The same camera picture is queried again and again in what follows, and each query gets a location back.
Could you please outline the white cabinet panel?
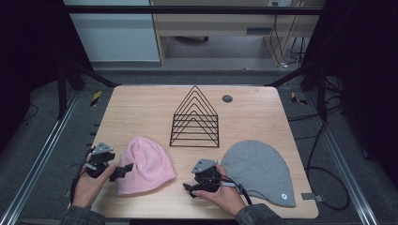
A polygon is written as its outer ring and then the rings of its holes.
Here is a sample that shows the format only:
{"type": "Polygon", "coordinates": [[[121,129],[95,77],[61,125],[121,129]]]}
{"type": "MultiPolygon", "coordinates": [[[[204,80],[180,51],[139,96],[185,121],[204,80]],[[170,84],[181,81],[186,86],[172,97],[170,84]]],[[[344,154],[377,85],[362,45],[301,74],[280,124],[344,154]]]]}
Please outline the white cabinet panel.
{"type": "Polygon", "coordinates": [[[160,61],[150,14],[71,13],[91,62],[160,61]]]}

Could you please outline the grey beanie hat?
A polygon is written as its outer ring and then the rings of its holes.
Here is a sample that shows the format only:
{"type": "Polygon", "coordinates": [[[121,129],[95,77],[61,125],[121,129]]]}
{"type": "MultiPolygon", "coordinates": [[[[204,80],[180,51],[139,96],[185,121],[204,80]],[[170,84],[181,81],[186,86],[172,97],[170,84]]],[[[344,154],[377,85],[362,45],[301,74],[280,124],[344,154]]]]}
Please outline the grey beanie hat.
{"type": "Polygon", "coordinates": [[[296,206],[287,164],[269,144],[255,140],[237,142],[225,153],[222,166],[249,196],[282,207],[296,206]]]}

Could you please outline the black curtain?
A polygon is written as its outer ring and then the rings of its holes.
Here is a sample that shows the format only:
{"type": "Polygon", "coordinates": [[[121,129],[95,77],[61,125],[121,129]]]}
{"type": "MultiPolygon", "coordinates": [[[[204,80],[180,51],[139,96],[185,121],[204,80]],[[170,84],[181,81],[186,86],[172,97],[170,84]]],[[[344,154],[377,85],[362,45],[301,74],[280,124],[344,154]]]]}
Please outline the black curtain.
{"type": "Polygon", "coordinates": [[[0,0],[0,153],[30,107],[33,90],[56,80],[48,25],[62,50],[90,68],[71,17],[58,8],[64,0],[0,0]]]}
{"type": "Polygon", "coordinates": [[[326,0],[305,58],[322,52],[343,81],[348,118],[371,158],[398,188],[398,0],[326,0]]]}

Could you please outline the pink knitted beanie hat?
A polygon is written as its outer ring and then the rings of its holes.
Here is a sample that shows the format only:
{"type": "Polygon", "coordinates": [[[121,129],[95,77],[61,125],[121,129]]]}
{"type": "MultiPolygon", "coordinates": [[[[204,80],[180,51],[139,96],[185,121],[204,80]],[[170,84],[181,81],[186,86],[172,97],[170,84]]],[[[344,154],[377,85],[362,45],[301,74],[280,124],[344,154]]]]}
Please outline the pink knitted beanie hat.
{"type": "Polygon", "coordinates": [[[156,142],[135,137],[120,157],[122,167],[132,164],[124,178],[117,178],[117,194],[131,195],[147,192],[176,178],[171,159],[156,142]]]}

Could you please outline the yellow black striped tape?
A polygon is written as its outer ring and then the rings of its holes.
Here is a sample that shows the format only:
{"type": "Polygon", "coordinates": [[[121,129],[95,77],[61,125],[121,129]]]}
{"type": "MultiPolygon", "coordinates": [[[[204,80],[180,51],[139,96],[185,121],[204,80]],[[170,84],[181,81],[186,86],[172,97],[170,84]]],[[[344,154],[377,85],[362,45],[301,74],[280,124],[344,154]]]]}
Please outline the yellow black striped tape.
{"type": "Polygon", "coordinates": [[[300,105],[308,105],[308,102],[306,100],[298,99],[295,92],[291,92],[291,100],[292,102],[296,102],[300,105]]]}
{"type": "Polygon", "coordinates": [[[99,101],[99,99],[100,99],[101,94],[102,94],[102,91],[97,91],[97,92],[94,94],[94,96],[93,96],[93,98],[92,98],[92,100],[91,100],[91,102],[90,102],[90,107],[95,107],[95,106],[97,105],[97,103],[98,103],[98,101],[99,101]]]}

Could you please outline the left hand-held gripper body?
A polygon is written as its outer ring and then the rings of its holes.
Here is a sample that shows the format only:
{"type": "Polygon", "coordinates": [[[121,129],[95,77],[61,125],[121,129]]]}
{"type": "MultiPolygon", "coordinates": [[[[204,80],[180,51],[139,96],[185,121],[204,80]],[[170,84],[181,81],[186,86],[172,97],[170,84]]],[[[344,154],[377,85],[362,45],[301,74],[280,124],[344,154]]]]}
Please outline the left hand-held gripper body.
{"type": "Polygon", "coordinates": [[[114,158],[114,148],[105,142],[100,142],[90,152],[90,158],[85,163],[85,171],[90,177],[98,178],[109,166],[108,162],[114,158]]]}

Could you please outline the person's right hand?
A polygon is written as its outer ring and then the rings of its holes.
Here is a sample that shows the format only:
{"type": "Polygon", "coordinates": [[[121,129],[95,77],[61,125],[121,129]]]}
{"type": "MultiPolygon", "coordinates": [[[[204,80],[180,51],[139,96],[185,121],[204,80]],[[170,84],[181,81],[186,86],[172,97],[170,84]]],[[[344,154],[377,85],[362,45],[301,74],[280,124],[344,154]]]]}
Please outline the person's right hand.
{"type": "Polygon", "coordinates": [[[192,194],[216,204],[223,212],[232,217],[235,217],[240,210],[246,207],[246,203],[234,187],[220,186],[216,192],[195,190],[192,194]]]}

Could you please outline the light wooden desk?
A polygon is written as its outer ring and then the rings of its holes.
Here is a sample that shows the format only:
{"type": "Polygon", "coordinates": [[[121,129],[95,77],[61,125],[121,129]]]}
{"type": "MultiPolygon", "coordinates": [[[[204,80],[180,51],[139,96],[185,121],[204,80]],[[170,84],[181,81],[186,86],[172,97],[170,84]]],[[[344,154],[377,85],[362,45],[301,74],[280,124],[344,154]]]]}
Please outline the light wooden desk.
{"type": "MultiPolygon", "coordinates": [[[[154,6],[221,6],[321,8],[326,0],[149,0],[154,6]]],[[[153,16],[160,60],[165,62],[170,37],[261,37],[275,66],[287,62],[285,55],[293,37],[309,38],[316,15],[155,14],[153,16]]]]}

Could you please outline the black horizontal frame bar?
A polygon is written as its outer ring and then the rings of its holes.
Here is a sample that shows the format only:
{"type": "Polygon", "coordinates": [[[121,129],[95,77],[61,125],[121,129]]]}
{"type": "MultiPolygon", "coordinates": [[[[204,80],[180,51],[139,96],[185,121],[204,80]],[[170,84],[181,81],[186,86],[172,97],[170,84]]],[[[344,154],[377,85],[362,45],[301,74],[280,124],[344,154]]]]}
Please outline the black horizontal frame bar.
{"type": "Polygon", "coordinates": [[[321,15],[321,7],[219,7],[219,6],[65,6],[68,13],[98,14],[238,14],[238,15],[321,15]]]}

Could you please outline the person's left hand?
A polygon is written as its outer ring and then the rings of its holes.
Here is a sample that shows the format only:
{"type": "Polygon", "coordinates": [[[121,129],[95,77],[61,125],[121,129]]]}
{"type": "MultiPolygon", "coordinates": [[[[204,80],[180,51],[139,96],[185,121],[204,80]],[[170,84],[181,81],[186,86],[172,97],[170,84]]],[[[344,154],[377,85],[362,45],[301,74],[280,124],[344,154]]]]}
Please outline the person's left hand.
{"type": "Polygon", "coordinates": [[[85,167],[79,173],[79,178],[74,189],[72,206],[90,209],[92,203],[97,199],[103,185],[115,171],[114,164],[109,165],[97,178],[89,176],[85,167]]]}

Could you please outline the grey tape strip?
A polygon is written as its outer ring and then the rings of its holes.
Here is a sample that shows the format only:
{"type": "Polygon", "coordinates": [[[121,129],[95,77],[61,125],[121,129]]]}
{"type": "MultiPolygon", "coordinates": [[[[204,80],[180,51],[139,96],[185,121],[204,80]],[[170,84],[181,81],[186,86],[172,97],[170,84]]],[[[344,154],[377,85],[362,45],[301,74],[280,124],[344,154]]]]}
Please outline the grey tape strip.
{"type": "Polygon", "coordinates": [[[311,193],[310,192],[309,193],[301,193],[301,198],[302,198],[302,200],[305,200],[305,201],[314,200],[317,203],[322,203],[324,201],[324,198],[322,195],[317,195],[312,192],[311,193]]]}

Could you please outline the aluminium frame rail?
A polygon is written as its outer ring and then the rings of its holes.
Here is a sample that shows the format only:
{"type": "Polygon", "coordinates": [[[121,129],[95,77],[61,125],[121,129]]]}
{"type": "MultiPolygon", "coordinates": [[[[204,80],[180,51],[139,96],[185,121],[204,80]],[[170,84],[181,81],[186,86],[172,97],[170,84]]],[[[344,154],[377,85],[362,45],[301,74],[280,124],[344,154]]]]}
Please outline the aluminium frame rail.
{"type": "Polygon", "coordinates": [[[358,179],[351,170],[348,161],[344,158],[342,150],[328,127],[328,122],[316,118],[316,123],[321,127],[321,136],[328,149],[338,177],[347,190],[351,205],[354,206],[362,225],[379,225],[375,213],[362,191],[358,179]]]}
{"type": "Polygon", "coordinates": [[[48,136],[45,144],[40,149],[38,156],[29,170],[29,173],[24,178],[18,192],[8,206],[7,210],[0,217],[0,225],[15,225],[20,213],[22,212],[27,200],[29,199],[44,167],[50,158],[52,151],[62,132],[69,121],[69,118],[75,108],[76,102],[80,96],[80,91],[73,91],[67,103],[67,108],[64,114],[56,121],[50,135],[48,136]]]}

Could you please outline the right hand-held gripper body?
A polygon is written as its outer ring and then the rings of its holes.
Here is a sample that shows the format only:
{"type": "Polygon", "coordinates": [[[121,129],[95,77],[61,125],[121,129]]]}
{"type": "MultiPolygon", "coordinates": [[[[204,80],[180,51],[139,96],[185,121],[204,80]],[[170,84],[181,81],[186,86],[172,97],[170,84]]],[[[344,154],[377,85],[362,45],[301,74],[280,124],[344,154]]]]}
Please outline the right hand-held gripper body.
{"type": "Polygon", "coordinates": [[[194,174],[194,180],[197,182],[191,189],[216,192],[222,180],[222,176],[216,167],[217,164],[217,160],[199,159],[191,170],[194,174]]]}

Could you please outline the black metal stand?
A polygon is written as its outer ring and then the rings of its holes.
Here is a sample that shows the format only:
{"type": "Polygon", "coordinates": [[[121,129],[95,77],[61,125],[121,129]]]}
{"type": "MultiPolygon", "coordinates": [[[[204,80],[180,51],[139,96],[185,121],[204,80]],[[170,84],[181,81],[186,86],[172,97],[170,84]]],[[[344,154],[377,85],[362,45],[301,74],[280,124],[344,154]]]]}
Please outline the black metal stand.
{"type": "Polygon", "coordinates": [[[82,90],[85,83],[81,75],[87,75],[95,81],[104,84],[107,87],[117,87],[118,83],[111,82],[96,73],[92,68],[85,67],[75,61],[62,60],[57,65],[57,85],[58,85],[58,101],[59,112],[58,119],[61,119],[67,111],[67,89],[66,82],[72,86],[73,90],[82,90]]]}
{"type": "Polygon", "coordinates": [[[304,78],[300,84],[303,91],[308,91],[317,85],[317,102],[316,110],[321,119],[327,121],[327,103],[325,101],[327,72],[320,60],[312,60],[304,66],[290,72],[275,82],[268,83],[268,86],[279,87],[284,83],[303,75],[304,78]]]}

